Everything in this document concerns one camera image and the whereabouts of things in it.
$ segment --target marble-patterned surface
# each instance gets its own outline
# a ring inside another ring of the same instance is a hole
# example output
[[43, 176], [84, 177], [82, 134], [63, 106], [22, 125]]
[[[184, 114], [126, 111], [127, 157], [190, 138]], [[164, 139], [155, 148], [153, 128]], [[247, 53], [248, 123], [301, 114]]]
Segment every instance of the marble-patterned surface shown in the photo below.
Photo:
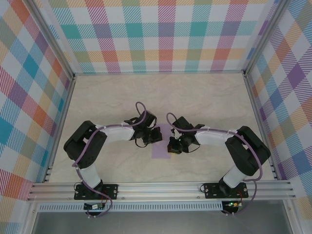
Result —
[[[83, 121], [121, 123], [137, 116], [136, 101], [142, 101], [158, 123], [166, 123], [167, 112], [173, 112], [193, 125], [222, 129], [247, 125], [260, 135], [241, 74], [78, 77], [50, 182], [78, 181], [63, 145]], [[152, 157], [152, 148], [138, 148], [133, 141], [103, 147], [96, 160], [99, 176], [107, 182], [215, 181], [234, 164], [225, 147], [203, 145], [191, 154], [165, 158]], [[263, 179], [273, 179], [268, 163], [263, 170]]]

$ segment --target black mounting plate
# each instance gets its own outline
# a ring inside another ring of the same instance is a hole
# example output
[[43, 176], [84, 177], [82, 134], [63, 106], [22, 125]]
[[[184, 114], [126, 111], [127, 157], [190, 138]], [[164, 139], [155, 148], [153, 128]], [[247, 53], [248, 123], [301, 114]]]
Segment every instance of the black mounting plate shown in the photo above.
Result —
[[205, 183], [203, 191], [205, 192], [206, 199], [240, 198], [240, 194], [237, 191], [240, 191], [242, 193], [242, 198], [248, 198], [248, 191], [247, 191], [246, 183], [239, 183], [239, 185], [237, 185], [237, 187], [233, 190], [233, 192], [229, 196], [225, 196], [224, 193], [220, 190], [219, 183]]
[[[116, 200], [118, 194], [118, 185], [103, 184], [101, 193], [108, 195], [112, 200]], [[84, 184], [78, 184], [76, 185], [74, 200], [101, 200], [101, 195], [92, 192]]]

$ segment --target plaid backdrop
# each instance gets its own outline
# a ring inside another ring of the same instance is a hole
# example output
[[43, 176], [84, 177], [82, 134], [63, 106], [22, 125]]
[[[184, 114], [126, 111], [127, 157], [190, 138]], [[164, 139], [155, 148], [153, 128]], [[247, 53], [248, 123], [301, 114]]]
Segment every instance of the plaid backdrop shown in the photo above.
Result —
[[21, 0], [0, 0], [0, 233], [17, 232], [54, 142], [69, 78]]
[[293, 0], [250, 81], [273, 156], [312, 230], [312, 0]]
[[73, 69], [98, 73], [242, 70], [274, 0], [36, 2]]

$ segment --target ventilated metal strip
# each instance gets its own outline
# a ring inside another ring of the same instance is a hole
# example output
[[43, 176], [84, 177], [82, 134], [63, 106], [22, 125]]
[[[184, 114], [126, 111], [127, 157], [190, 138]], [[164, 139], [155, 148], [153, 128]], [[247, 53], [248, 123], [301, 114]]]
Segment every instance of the ventilated metal strip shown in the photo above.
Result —
[[[84, 203], [41, 203], [38, 212], [86, 212]], [[114, 202], [110, 212], [221, 211], [221, 201], [201, 202]]]

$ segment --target gray floor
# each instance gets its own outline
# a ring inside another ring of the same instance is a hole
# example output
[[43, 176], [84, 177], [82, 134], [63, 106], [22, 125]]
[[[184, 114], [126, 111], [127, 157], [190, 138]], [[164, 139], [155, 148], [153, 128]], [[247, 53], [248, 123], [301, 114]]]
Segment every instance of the gray floor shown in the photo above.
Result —
[[[167, 112], [173, 112], [193, 125], [221, 129], [247, 125], [260, 135], [241, 74], [78, 77], [50, 182], [78, 181], [63, 146], [82, 122], [121, 123], [137, 116], [136, 101], [142, 101], [164, 128]], [[101, 150], [96, 168], [106, 182], [216, 181], [234, 164], [225, 147], [202, 146], [180, 155], [168, 154], [166, 147], [166, 141], [144, 149], [133, 141], [111, 143]], [[273, 179], [268, 162], [263, 169], [263, 179]]]
[[39, 213], [33, 234], [290, 234], [282, 201], [255, 201], [244, 213], [109, 212]]

